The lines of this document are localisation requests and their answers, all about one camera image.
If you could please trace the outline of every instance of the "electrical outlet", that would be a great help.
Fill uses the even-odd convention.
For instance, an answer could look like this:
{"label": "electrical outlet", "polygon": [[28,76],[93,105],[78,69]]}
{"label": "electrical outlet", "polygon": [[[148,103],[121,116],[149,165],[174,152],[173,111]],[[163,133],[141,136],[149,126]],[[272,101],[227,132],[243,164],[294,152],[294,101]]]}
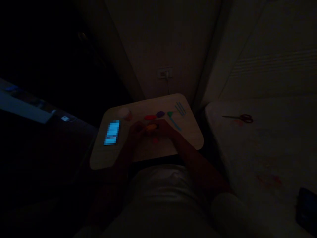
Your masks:
{"label": "electrical outlet", "polygon": [[158,79],[166,79],[166,71],[168,72],[168,78],[173,77],[173,68],[160,68],[158,69]]}

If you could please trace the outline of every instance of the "hand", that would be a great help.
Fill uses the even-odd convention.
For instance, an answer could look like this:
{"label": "hand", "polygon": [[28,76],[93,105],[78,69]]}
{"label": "hand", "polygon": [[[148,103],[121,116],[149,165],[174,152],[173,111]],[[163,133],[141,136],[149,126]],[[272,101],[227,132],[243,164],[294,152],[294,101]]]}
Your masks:
{"label": "hand", "polygon": [[137,121],[132,126],[130,126],[129,135],[127,141],[138,143],[140,142],[141,138],[144,136],[146,126]]}
{"label": "hand", "polygon": [[158,136],[171,136],[175,130],[170,126],[170,124],[164,120],[153,120],[148,125],[156,124],[158,127],[157,129],[153,130],[151,133]]}

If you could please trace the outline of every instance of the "smartphone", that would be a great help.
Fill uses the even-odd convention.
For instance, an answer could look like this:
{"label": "smartphone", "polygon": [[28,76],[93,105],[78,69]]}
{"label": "smartphone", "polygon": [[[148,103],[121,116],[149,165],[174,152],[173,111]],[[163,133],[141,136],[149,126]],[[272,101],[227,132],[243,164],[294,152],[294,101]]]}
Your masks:
{"label": "smartphone", "polygon": [[301,188],[297,197],[296,222],[317,237],[317,195]]}
{"label": "smartphone", "polygon": [[120,129],[120,121],[112,121],[109,123],[106,138],[103,145],[114,145],[118,140],[118,132]]}

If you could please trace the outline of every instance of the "orange clay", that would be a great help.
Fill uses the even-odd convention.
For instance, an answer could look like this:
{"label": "orange clay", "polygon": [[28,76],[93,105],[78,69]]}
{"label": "orange clay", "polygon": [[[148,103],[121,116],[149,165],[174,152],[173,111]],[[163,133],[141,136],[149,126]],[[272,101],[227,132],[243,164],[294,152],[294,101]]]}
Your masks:
{"label": "orange clay", "polygon": [[157,127],[158,127],[158,126],[155,125],[155,124],[148,125],[148,126],[146,126],[146,131],[155,130]]}

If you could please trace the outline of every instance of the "dark blue object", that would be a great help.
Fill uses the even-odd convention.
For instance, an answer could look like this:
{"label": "dark blue object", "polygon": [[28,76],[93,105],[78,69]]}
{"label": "dark blue object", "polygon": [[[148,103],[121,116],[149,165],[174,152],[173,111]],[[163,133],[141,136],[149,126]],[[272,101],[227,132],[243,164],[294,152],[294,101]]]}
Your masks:
{"label": "dark blue object", "polygon": [[165,112],[160,111],[160,112],[158,112],[158,113],[156,114],[156,117],[157,117],[157,118],[160,118],[160,117],[162,117],[162,116],[164,116],[164,115],[165,115]]}
{"label": "dark blue object", "polygon": [[306,188],[300,188],[295,220],[311,235],[317,237],[317,195]]}

